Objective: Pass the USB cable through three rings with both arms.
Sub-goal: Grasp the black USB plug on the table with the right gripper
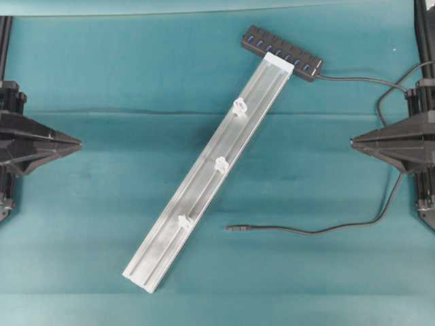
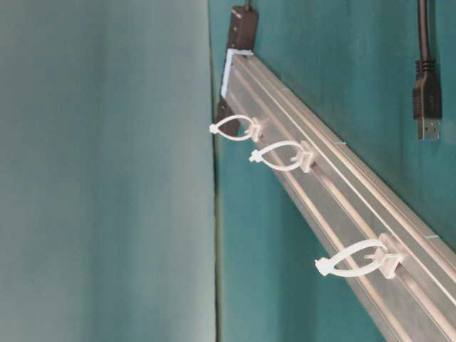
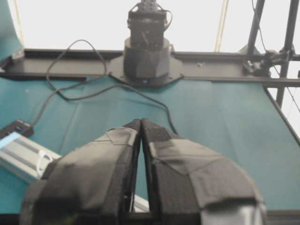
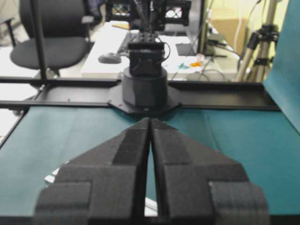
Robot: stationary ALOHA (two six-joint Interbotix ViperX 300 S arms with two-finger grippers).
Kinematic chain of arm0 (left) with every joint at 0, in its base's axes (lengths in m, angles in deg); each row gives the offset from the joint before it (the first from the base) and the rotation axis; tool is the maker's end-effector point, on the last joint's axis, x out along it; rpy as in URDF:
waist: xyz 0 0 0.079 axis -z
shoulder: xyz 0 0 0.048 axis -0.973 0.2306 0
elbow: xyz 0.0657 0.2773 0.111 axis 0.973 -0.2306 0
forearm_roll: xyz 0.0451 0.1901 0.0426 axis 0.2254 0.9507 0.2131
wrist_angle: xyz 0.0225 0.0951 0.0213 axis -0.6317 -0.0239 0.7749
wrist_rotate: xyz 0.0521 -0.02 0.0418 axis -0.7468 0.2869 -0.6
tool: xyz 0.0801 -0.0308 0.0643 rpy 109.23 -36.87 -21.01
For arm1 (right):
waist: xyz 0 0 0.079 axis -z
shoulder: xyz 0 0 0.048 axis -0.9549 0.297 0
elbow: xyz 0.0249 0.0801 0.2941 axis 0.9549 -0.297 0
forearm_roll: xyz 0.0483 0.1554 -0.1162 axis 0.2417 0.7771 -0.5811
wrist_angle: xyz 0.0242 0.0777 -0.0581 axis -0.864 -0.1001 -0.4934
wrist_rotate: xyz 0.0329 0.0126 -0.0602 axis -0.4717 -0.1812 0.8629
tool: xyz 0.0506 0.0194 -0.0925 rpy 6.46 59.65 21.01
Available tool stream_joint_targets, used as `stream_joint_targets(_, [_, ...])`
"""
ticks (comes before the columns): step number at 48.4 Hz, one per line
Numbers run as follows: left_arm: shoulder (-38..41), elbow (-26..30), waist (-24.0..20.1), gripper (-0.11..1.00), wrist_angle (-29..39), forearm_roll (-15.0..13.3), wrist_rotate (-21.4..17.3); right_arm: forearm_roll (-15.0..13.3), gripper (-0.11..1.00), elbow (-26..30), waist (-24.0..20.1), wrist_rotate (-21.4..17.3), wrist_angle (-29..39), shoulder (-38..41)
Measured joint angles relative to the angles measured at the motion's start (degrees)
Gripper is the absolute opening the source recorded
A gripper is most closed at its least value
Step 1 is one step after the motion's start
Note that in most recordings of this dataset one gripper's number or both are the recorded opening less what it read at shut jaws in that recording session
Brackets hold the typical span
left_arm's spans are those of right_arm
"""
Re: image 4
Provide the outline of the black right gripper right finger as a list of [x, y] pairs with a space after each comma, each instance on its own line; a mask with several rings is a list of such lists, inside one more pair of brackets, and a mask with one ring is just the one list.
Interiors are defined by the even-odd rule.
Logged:
[[263, 190], [242, 164], [151, 120], [158, 214], [173, 225], [267, 225]]

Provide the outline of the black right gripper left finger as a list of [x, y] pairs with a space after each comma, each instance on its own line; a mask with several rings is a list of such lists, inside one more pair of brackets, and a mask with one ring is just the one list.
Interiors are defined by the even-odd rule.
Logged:
[[35, 207], [37, 225], [126, 225], [144, 216], [150, 119], [60, 167]]

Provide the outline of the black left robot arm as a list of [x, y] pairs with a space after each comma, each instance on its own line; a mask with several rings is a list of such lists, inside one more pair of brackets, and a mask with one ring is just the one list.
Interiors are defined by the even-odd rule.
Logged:
[[189, 24], [189, 0], [107, 0], [106, 20], [126, 21], [138, 30], [127, 45], [129, 66], [110, 88], [108, 104], [126, 113], [162, 113], [180, 105], [179, 91], [168, 85], [162, 63], [165, 42], [156, 41], [166, 24]]

